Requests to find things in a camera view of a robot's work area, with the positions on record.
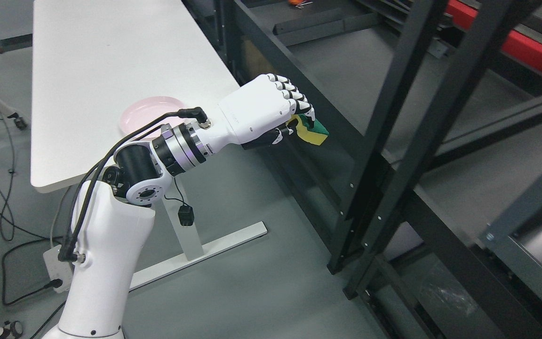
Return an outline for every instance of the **pink plate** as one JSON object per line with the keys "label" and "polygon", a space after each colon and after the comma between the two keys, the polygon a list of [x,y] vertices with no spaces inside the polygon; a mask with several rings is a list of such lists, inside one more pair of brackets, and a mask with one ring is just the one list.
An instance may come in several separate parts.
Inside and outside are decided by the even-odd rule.
{"label": "pink plate", "polygon": [[[145,98],[130,105],[120,116],[119,127],[125,135],[136,131],[152,122],[162,114],[176,112],[185,108],[185,104],[171,97]],[[162,120],[160,124],[170,124],[171,127],[181,124],[184,119],[171,116]],[[144,140],[152,140],[160,135],[160,131],[150,133]]]}

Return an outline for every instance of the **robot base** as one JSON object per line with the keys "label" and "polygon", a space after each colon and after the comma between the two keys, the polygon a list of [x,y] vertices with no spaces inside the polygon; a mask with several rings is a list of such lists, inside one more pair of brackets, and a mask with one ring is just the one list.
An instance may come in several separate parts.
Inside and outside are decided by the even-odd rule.
{"label": "robot base", "polygon": [[[47,339],[85,339],[85,337],[77,337],[68,333],[62,332],[58,325],[49,330],[44,338]],[[122,330],[118,331],[116,334],[108,335],[108,337],[94,337],[94,338],[105,338],[105,339],[126,339]]]}

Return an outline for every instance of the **silver metal ring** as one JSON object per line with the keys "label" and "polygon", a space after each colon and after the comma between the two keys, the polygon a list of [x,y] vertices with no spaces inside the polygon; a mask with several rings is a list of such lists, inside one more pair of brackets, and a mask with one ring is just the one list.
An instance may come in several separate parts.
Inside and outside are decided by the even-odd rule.
{"label": "silver metal ring", "polygon": [[196,166],[200,164],[200,161],[196,159],[196,156],[191,151],[190,146],[187,144],[187,141],[183,137],[183,133],[181,133],[181,130],[179,129],[179,126],[175,126],[173,128],[173,133],[175,134],[175,137],[177,138],[177,141],[179,141],[179,146],[183,150],[183,153],[187,156],[187,159],[191,161],[192,165]]}
{"label": "silver metal ring", "polygon": [[184,171],[191,170],[195,167],[195,165],[190,161],[190,159],[187,157],[185,152],[183,152],[183,149],[179,145],[177,133],[175,133],[175,131],[173,133],[174,135],[171,138],[166,139],[166,145],[170,149],[170,152],[173,155],[175,161],[179,163],[179,166],[181,166]]}
{"label": "silver metal ring", "polygon": [[187,127],[187,131],[190,133],[191,139],[194,141],[194,144],[196,144],[196,147],[200,151],[200,154],[202,154],[203,157],[209,157],[210,152],[207,150],[206,146],[200,141],[200,138],[196,134],[196,129],[194,128],[193,124],[190,122],[189,124],[185,125]]}

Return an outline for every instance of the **small black box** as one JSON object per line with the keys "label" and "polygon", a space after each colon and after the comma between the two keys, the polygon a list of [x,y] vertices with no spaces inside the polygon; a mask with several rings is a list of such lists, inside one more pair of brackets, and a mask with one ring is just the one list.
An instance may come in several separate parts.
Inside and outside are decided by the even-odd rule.
{"label": "small black box", "polygon": [[179,217],[179,223],[183,226],[191,226],[194,224],[194,209],[189,205],[179,207],[177,216]]}

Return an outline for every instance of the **green sponge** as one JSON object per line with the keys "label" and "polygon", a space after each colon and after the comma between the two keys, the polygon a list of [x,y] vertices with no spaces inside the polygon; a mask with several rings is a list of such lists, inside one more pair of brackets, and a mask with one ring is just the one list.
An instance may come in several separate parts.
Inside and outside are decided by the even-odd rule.
{"label": "green sponge", "polygon": [[311,127],[305,114],[293,115],[292,119],[290,119],[287,124],[293,120],[298,120],[298,124],[296,125],[296,133],[299,138],[309,142],[310,144],[319,146],[325,141],[325,139],[327,139],[327,136],[329,135],[329,131],[323,127],[319,120],[315,120],[314,127]]}

